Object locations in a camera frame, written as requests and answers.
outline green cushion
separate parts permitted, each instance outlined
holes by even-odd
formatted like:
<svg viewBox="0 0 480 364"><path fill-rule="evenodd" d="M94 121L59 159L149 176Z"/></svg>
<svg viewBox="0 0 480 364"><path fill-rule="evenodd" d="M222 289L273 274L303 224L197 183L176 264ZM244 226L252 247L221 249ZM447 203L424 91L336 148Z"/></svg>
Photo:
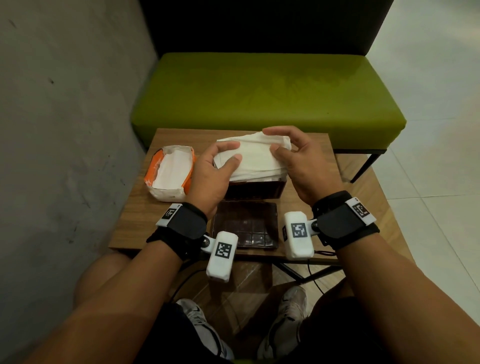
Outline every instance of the green cushion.
<svg viewBox="0 0 480 364"><path fill-rule="evenodd" d="M336 149L386 149L406 121L363 56L167 53L132 124L146 146L156 128L329 133Z"/></svg>

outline black backrest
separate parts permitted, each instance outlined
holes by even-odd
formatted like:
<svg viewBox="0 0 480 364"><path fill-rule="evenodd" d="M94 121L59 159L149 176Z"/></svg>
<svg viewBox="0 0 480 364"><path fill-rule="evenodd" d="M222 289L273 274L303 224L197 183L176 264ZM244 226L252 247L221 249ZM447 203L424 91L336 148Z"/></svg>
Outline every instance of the black backrest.
<svg viewBox="0 0 480 364"><path fill-rule="evenodd" d="M366 55L393 0L140 0L167 52Z"/></svg>

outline forearm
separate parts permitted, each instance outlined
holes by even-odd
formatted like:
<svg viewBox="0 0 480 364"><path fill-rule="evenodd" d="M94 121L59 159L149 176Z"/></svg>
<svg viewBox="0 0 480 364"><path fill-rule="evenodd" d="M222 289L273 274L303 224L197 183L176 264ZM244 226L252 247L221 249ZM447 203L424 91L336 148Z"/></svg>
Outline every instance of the forearm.
<svg viewBox="0 0 480 364"><path fill-rule="evenodd" d="M28 362L131 363L180 266L166 244L149 243L80 305Z"/></svg>
<svg viewBox="0 0 480 364"><path fill-rule="evenodd" d="M400 362L480 362L480 327L379 234L338 250L337 256Z"/></svg>

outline shorts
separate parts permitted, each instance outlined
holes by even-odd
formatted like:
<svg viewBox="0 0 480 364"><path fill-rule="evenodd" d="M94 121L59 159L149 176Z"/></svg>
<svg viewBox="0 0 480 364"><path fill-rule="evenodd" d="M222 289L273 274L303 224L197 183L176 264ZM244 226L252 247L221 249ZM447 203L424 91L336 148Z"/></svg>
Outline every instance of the shorts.
<svg viewBox="0 0 480 364"><path fill-rule="evenodd" d="M308 363L314 358L322 363L349 363L359 359L366 359L369 363L393 363L355 297L325 305L311 320L310 327L315 329L277 363ZM163 305L134 363L166 360L209 364L229 362L202 344L193 324L175 303Z"/></svg>

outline black cable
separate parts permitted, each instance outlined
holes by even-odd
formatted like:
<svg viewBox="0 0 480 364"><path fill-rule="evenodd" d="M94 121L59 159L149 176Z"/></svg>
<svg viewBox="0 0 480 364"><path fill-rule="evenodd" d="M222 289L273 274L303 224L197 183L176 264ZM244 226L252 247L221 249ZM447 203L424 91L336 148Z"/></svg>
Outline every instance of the black cable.
<svg viewBox="0 0 480 364"><path fill-rule="evenodd" d="M326 255L326 256L335 256L335 252L330 252L328 250L315 250L315 254Z"/></svg>
<svg viewBox="0 0 480 364"><path fill-rule="evenodd" d="M312 275L312 271L310 270L310 261L307 263L307 267L308 267L308 272L310 273L310 275ZM320 290L320 292L322 294L325 294L322 289L318 286L317 282L315 282L315 280L313 280L313 282L315 283L315 286L317 286L317 288Z"/></svg>
<svg viewBox="0 0 480 364"><path fill-rule="evenodd" d="M198 269L198 270L194 271L193 273L191 273L191 274L178 286L178 288L175 290L175 293L173 293L172 298L170 298L170 301L169 301L169 302L170 302L170 303L173 302L173 299L175 298L175 296L177 295L177 293L180 291L180 288L182 288L183 285L184 285L185 283L187 283L187 281L188 281L190 278L192 278L192 277L193 277L195 274L197 274L198 272L204 272L204 271L206 271L206 270L207 270L207 268L203 268L203 269Z"/></svg>

